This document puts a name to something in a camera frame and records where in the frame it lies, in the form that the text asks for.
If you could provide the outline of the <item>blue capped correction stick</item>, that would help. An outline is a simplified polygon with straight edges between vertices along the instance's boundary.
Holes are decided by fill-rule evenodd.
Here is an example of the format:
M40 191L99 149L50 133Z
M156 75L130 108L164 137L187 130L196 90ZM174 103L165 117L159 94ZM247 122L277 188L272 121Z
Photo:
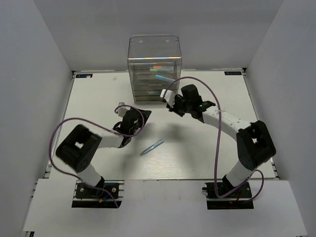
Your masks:
M175 81L174 79L167 78L167 77L164 77L164 76L161 76L161 75L155 75L155 79L161 80L161 81L164 81L164 82L167 82L167 83L173 83Z

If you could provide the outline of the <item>green capped eraser stick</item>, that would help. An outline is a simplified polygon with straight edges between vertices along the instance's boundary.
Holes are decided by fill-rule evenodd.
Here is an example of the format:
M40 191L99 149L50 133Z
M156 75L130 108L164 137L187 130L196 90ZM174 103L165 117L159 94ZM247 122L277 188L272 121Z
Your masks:
M153 69L153 68L150 68L150 73L153 73L153 74L163 74L163 73L174 73L174 70L172 69Z

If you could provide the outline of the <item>green ink pen refill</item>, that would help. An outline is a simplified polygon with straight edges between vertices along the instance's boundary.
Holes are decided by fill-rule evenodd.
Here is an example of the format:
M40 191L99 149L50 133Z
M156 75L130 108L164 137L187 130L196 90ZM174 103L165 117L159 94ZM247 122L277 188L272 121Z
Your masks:
M150 96L160 96L162 90L149 90L148 95Z

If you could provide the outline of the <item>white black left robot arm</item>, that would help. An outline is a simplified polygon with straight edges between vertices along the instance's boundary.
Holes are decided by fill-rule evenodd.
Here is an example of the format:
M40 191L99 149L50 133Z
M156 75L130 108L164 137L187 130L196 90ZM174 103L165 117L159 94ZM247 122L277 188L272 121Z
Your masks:
M79 124L58 146L56 156L88 185L87 191L93 197L99 197L104 192L104 178L91 164L96 151L100 148L125 147L142 130L151 113L150 110L119 107L117 114L122 120L105 133L94 133Z

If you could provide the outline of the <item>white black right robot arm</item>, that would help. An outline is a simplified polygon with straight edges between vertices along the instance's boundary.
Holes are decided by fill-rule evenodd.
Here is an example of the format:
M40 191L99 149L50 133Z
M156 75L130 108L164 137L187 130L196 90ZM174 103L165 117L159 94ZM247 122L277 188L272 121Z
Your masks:
M170 112L211 125L232 137L237 143L238 161L222 179L219 194L229 197L241 191L243 183L254 170L276 154L276 148L266 124L260 120L249 122L221 111L215 103L203 101L195 85L182 87L181 94L164 89L160 97Z

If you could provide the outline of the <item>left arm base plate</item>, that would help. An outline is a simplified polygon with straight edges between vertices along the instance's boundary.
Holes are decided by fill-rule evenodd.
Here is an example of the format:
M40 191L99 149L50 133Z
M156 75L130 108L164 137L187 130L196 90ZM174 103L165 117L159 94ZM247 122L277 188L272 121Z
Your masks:
M103 189L113 196L118 206L121 205L124 194L123 181L105 181ZM72 208L116 209L117 206L107 192L88 188L82 182L77 181Z

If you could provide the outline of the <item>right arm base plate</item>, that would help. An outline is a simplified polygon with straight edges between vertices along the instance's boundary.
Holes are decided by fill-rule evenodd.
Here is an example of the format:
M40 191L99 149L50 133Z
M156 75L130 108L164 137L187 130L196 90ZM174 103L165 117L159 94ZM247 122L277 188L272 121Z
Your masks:
M254 209L252 192L249 183L245 183L238 190L224 198L217 198L213 182L205 183L202 192L206 195L208 210L244 210Z

